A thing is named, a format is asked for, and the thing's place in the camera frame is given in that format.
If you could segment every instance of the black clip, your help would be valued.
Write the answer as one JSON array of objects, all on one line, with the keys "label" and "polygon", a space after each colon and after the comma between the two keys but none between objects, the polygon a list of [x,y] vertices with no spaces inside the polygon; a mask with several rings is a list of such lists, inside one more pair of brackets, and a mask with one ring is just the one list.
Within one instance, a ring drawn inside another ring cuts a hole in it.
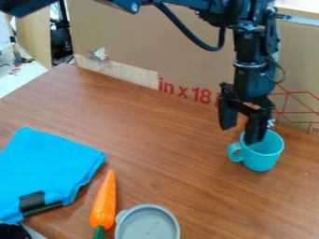
[{"label": "black clip", "polygon": [[24,217],[28,217],[35,213],[49,210],[58,206],[62,206],[62,202],[52,204],[45,203],[45,192],[37,191],[20,197],[19,209]]}]

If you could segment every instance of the cloth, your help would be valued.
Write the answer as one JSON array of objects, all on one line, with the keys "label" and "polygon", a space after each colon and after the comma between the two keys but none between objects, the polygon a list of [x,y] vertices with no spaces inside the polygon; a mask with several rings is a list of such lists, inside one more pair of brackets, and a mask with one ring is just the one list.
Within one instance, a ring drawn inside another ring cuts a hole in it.
[{"label": "cloth", "polygon": [[0,221],[21,221],[20,197],[37,191],[45,192],[46,204],[72,203],[104,159],[100,150],[20,128],[0,153]]}]

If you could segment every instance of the table surface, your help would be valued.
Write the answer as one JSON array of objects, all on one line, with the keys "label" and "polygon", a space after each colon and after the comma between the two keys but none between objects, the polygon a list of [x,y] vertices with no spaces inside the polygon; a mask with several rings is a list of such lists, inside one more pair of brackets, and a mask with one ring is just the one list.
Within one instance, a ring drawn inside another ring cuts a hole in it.
[{"label": "table surface", "polygon": [[226,157],[242,121],[222,132],[213,106],[66,64],[1,99],[0,111],[1,147],[29,125],[107,154],[73,204],[24,220],[47,238],[91,238],[90,207],[108,168],[118,211],[163,205],[185,239],[319,238],[318,137],[278,127],[284,153],[273,170],[255,173]]}]

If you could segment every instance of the black object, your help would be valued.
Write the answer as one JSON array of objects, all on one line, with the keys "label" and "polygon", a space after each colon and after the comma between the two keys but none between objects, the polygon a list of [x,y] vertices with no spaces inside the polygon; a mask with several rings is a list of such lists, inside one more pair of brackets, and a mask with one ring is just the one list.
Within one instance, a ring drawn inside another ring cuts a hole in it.
[{"label": "black object", "polygon": [[21,225],[0,224],[1,239],[32,239],[31,235]]},{"label": "black object", "polygon": [[43,191],[38,191],[28,195],[20,197],[19,209],[24,217],[31,216],[35,213],[50,210],[52,208],[62,206],[62,202],[57,202],[53,204],[45,204],[45,193]]},{"label": "black object", "polygon": [[50,30],[53,65],[63,63],[66,56],[73,54],[72,38],[69,29],[70,23],[67,19],[65,4],[63,0],[60,0],[58,3],[62,17],[59,20],[50,19],[51,24],[56,26],[55,30]]}]

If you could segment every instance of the round container lid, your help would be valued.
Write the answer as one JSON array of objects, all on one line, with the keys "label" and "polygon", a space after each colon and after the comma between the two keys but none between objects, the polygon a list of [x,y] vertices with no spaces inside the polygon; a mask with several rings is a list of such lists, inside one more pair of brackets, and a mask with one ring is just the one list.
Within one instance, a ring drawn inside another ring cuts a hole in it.
[{"label": "round container lid", "polygon": [[116,239],[179,239],[180,229],[175,216],[167,209],[142,204],[117,216]]}]

